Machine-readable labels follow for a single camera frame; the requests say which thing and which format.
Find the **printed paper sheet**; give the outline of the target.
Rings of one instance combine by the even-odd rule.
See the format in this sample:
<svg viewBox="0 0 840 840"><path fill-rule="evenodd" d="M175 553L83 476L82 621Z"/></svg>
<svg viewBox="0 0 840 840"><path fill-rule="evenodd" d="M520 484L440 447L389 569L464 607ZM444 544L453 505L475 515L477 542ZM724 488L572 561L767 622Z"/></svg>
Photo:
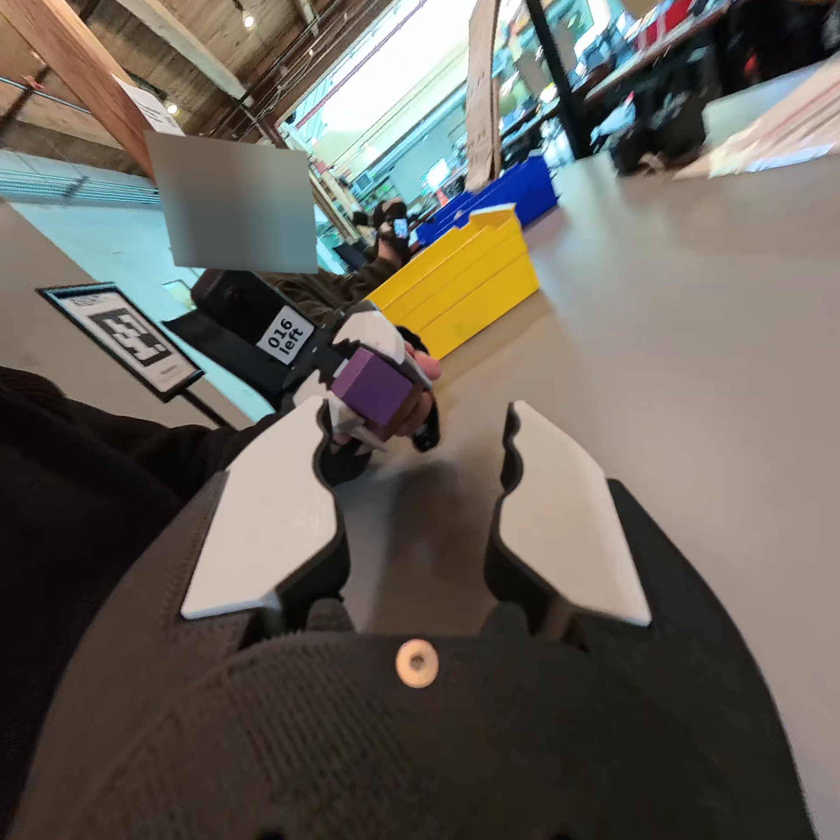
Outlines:
<svg viewBox="0 0 840 840"><path fill-rule="evenodd" d="M834 57L745 129L674 175L675 181L753 174L839 154L839 65Z"/></svg>

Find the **yellow plastic bin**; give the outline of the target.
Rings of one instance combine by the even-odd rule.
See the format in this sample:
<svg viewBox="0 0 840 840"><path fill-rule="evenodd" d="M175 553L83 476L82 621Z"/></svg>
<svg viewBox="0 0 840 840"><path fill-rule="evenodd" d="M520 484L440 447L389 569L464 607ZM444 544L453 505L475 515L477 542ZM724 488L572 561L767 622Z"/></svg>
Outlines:
<svg viewBox="0 0 840 840"><path fill-rule="evenodd" d="M512 203L470 214L368 299L443 359L539 290Z"/></svg>

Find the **cardboard sign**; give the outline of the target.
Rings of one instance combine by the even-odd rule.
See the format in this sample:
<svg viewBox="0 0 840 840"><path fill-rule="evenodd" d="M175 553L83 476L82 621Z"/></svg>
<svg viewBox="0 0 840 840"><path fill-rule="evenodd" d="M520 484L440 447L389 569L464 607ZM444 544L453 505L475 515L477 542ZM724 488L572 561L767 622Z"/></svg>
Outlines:
<svg viewBox="0 0 840 840"><path fill-rule="evenodd" d="M499 1L477 1L469 18L465 189L470 193L487 187L499 168L498 96L493 78L499 5Z"/></svg>

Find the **person's left hand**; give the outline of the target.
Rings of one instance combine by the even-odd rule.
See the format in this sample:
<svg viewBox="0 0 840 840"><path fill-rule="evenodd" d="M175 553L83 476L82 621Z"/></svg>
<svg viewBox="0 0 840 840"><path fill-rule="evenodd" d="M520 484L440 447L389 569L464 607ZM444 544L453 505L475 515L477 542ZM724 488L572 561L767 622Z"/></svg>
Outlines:
<svg viewBox="0 0 840 840"><path fill-rule="evenodd" d="M440 375L440 363L427 353L418 350L405 341L406 356L411 357L418 370L422 371L430 383L435 383ZM386 427L386 439L392 437L414 438L424 433L439 440L439 414L436 397L431 389L421 384L414 384L406 399L393 415Z"/></svg>

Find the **red plastic bin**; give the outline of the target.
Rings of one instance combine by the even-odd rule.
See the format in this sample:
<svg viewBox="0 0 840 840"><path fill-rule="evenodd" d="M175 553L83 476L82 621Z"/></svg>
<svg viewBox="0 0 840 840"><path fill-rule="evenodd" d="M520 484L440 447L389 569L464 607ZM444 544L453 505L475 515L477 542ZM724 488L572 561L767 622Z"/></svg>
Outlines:
<svg viewBox="0 0 840 840"><path fill-rule="evenodd" d="M636 50L655 45L691 15L694 1L664 1L658 3L638 22L631 43Z"/></svg>

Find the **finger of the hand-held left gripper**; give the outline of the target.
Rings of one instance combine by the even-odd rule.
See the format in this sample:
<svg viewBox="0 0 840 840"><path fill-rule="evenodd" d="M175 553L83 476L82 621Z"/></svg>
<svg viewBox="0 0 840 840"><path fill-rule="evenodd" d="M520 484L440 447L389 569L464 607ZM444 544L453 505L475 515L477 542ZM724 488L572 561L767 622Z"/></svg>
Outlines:
<svg viewBox="0 0 840 840"><path fill-rule="evenodd" d="M339 397L329 394L329 416L332 441L351 454L385 452L385 428L357 413Z"/></svg>
<svg viewBox="0 0 840 840"><path fill-rule="evenodd" d="M352 311L342 320L331 342L336 351L365 349L399 368L406 359L406 341L378 308Z"/></svg>

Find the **black framed marker sign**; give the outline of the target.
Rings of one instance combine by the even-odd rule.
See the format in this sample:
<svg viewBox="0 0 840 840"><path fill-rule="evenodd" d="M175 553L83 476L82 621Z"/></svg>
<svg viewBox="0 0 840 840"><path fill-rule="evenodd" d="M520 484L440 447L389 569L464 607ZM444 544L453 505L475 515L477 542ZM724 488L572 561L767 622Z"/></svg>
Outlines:
<svg viewBox="0 0 840 840"><path fill-rule="evenodd" d="M167 404L181 398L217 427L230 423L193 393L204 370L113 283L40 287L37 293Z"/></svg>

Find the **long wooden top table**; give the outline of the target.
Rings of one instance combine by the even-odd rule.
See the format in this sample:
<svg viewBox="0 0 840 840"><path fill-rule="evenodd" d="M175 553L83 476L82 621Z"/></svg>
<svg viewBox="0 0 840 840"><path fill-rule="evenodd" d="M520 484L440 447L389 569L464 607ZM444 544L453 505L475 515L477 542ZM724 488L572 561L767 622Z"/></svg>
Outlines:
<svg viewBox="0 0 840 840"><path fill-rule="evenodd" d="M666 29L656 40L637 52L633 58L614 70L609 76L585 93L583 104L591 109L603 102L607 95L618 91L620 86L637 76L642 70L652 67L658 60L674 54L677 48L687 45L710 30L718 21L725 18L732 2L707 2L698 14L689 14L672 29Z"/></svg>

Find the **black charger box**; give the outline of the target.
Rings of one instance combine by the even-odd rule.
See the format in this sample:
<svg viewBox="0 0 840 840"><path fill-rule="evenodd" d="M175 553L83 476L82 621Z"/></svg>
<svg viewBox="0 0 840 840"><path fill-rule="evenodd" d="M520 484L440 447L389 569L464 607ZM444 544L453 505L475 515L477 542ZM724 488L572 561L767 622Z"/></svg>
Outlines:
<svg viewBox="0 0 840 840"><path fill-rule="evenodd" d="M612 134L605 149L620 176L630 176L645 167L655 168L660 163L654 135L645 119L636 118Z"/></svg>
<svg viewBox="0 0 840 840"><path fill-rule="evenodd" d="M697 156L706 141L704 101L695 93L669 93L648 122L652 152L675 161Z"/></svg>

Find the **purple cube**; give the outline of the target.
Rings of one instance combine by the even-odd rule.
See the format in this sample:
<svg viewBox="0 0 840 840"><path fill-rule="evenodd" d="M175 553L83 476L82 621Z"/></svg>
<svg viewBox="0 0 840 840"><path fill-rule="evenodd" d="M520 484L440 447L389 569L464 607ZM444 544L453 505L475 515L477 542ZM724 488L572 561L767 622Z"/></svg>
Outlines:
<svg viewBox="0 0 840 840"><path fill-rule="evenodd" d="M329 392L376 433L387 431L413 388L392 360L359 346L336 370Z"/></svg>

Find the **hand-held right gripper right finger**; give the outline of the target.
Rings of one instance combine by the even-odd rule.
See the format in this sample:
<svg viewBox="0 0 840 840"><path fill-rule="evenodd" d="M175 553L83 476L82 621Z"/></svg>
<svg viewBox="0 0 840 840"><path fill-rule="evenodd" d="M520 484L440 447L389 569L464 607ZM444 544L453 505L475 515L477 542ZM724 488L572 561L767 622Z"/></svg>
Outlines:
<svg viewBox="0 0 840 840"><path fill-rule="evenodd" d="M501 493L485 581L524 613L535 637L560 639L580 616L647 628L652 612L606 474L527 402L510 402Z"/></svg>

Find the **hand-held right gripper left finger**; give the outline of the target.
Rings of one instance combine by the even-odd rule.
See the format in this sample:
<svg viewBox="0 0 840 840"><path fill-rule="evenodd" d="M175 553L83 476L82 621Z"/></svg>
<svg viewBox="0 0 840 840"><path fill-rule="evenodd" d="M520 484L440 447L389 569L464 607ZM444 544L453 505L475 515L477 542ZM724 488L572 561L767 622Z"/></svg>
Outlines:
<svg viewBox="0 0 840 840"><path fill-rule="evenodd" d="M226 468L182 603L185 620L257 612L270 631L290 631L316 601L341 594L350 549L322 474L329 421L326 401L310 397Z"/></svg>

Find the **black pole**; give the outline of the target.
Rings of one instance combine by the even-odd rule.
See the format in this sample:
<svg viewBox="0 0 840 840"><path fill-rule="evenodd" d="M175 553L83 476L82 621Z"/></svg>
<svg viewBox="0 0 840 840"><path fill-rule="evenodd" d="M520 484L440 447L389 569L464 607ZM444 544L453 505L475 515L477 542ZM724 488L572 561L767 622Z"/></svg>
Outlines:
<svg viewBox="0 0 840 840"><path fill-rule="evenodd" d="M558 116L572 155L577 161L591 157L593 154L591 132L586 128L580 103L572 92L568 73L564 68L542 2L526 1L525 4L558 94Z"/></svg>

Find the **blue plastic bin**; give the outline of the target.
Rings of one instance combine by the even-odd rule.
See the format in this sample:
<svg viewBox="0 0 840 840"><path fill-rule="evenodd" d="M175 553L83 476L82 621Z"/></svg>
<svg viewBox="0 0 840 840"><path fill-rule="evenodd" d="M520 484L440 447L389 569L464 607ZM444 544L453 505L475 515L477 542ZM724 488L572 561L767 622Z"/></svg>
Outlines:
<svg viewBox="0 0 840 840"><path fill-rule="evenodd" d="M455 211L454 223L463 227L473 212L510 204L520 225L527 228L551 212L557 202L543 155L531 153L524 162L513 165L480 192L471 193L466 204Z"/></svg>
<svg viewBox="0 0 840 840"><path fill-rule="evenodd" d="M416 227L417 243L422 248L428 247L451 229L466 226L474 199L472 194L464 192L458 194L445 206L439 207L435 213Z"/></svg>

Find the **white paper notice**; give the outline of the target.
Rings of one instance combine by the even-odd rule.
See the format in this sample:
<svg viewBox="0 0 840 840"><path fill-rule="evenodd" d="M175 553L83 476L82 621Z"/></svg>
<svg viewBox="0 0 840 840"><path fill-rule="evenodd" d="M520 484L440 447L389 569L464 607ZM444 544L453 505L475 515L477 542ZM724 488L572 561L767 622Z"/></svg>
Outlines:
<svg viewBox="0 0 840 840"><path fill-rule="evenodd" d="M141 112L149 124L150 130L174 136L185 136L185 133L174 116L169 113L167 107L154 94L135 87L133 84L125 82L116 75L112 75L112 77Z"/></svg>

